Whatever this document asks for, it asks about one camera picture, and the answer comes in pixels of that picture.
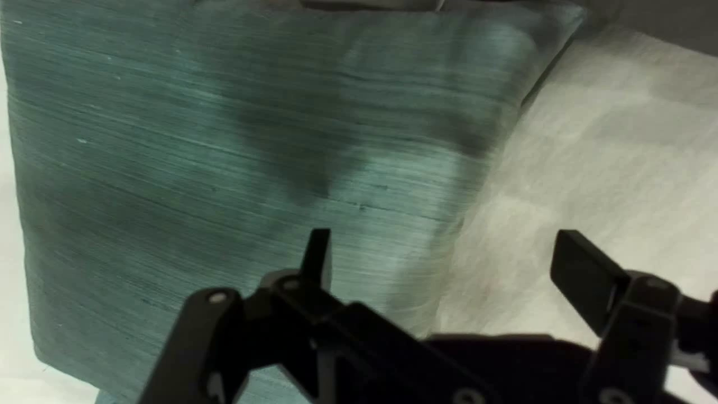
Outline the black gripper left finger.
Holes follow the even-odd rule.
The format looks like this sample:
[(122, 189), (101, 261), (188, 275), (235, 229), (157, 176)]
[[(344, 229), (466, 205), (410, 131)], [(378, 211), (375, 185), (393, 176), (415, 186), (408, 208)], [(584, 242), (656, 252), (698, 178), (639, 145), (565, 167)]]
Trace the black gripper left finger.
[(240, 404), (252, 373), (264, 369), (279, 369), (307, 404), (418, 399), (418, 341), (326, 290), (329, 242), (329, 229), (315, 229), (300, 268), (271, 274), (252, 297), (191, 293), (138, 404)]

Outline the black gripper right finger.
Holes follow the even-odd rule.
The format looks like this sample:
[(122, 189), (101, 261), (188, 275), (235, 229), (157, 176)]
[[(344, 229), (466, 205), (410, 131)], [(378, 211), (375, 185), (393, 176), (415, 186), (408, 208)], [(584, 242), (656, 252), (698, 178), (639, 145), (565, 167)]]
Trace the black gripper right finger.
[(579, 383), (584, 404), (686, 404), (663, 383), (670, 366), (718, 396), (718, 298), (624, 269), (577, 229), (553, 241), (550, 279), (598, 336)]

